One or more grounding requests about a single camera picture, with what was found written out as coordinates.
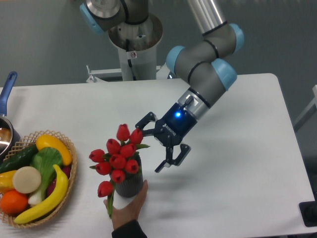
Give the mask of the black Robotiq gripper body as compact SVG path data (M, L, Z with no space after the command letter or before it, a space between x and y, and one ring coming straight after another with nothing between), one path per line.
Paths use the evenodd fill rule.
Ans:
M173 158L180 153L180 144L184 136L197 123L196 118L189 113L192 102L185 102L182 105L175 103L161 118L150 122L141 129L144 136L153 136L162 146L173 146Z

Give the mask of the dark sleeved forearm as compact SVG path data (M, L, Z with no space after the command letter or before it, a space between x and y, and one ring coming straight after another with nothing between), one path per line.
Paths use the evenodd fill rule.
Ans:
M113 238L147 238L137 220L132 220L120 226L111 235Z

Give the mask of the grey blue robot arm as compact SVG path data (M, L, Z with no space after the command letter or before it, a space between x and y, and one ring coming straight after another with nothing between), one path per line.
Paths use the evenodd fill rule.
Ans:
M188 4L203 41L191 48L171 49L166 66L189 88L161 119L148 113L136 124L144 136L153 136L166 148L156 172L179 166L187 156L190 146L182 143L184 136L237 79L225 57L244 44L243 31L226 21L216 1L191 0ZM86 0L80 12L95 33L108 33L118 50L124 81L156 79L156 48L163 28L149 12L146 0Z

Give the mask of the person's hand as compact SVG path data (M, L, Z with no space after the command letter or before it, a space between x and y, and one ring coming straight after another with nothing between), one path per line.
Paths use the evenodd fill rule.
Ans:
M141 209L145 203L148 192L148 181L143 182L142 189L137 194L137 196L124 208L117 209L114 206L112 207L112 226L116 230L123 225L138 220Z

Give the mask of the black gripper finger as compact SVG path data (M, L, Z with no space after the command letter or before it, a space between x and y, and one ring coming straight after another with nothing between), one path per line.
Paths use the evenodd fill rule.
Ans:
M144 127L148 125L150 122L155 121L157 121L156 115L153 112L149 112L135 124L135 127L138 129L144 129Z
M191 151L191 147L187 144L180 144L180 153L174 159L173 158L173 146L166 147L166 157L155 169L156 173L159 173L163 168L169 168L171 165L180 166L188 153Z

